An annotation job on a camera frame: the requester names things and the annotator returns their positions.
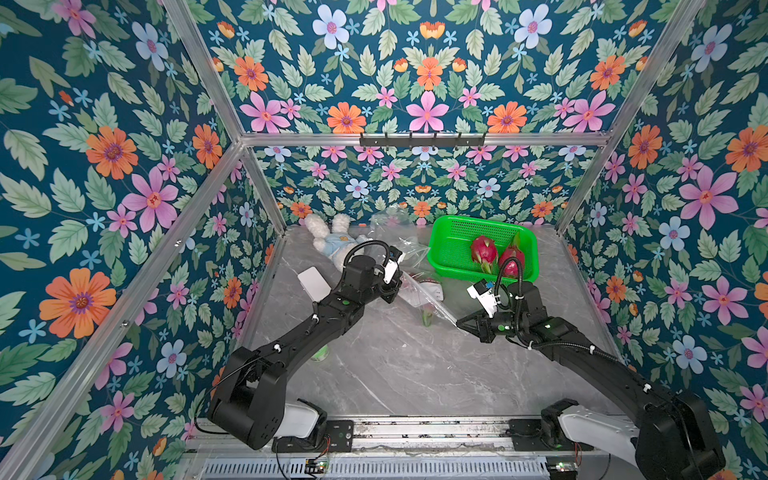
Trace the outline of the clear zip-top bag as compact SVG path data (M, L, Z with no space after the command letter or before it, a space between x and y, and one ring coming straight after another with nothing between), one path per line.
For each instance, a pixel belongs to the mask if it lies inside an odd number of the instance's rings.
M430 327L437 321L448 322L456 327L458 318L444 303L442 283L437 288L424 287L418 283L418 280L422 278L438 280L433 273L406 271L402 276L402 286L398 296L418 311L424 327Z
M390 206L370 218L369 236L401 250L405 254L401 265L410 273L430 269L425 235L424 230L410 220L408 210L401 206Z

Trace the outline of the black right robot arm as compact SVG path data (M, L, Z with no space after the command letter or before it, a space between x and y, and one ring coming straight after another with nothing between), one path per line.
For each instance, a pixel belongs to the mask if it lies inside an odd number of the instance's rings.
M501 301L499 287L481 280L468 287L479 311L457 320L483 343L497 338L576 373L624 414L611 419L565 399L542 412L550 442L564 437L634 465L646 479L709 479L726 459L705 402L689 390L674 393L624 365L567 320L551 316L538 289L519 282Z

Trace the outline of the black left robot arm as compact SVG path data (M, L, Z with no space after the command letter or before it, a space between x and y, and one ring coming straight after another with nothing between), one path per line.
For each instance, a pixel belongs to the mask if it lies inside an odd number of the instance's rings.
M354 327L368 304L395 300L402 285L403 258L395 247L383 265L367 255L351 257L337 285L313 304L306 320L255 350L235 350L213 389L206 418L254 450L280 436L311 436L317 420L308 421L303 414L286 419L290 379L322 347Z

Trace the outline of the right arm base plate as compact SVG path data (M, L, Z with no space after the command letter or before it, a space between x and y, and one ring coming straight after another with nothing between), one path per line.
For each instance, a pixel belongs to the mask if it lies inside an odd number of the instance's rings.
M507 421L504 432L512 440L516 451L568 452L592 451L589 445L576 445L567 439L558 427L552 427L541 418L514 418Z

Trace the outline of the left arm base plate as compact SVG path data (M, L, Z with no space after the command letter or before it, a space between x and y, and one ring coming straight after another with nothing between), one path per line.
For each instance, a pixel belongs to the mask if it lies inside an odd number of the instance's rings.
M349 453L354 439L353 420L327 420L308 438L283 437L273 441L273 453Z

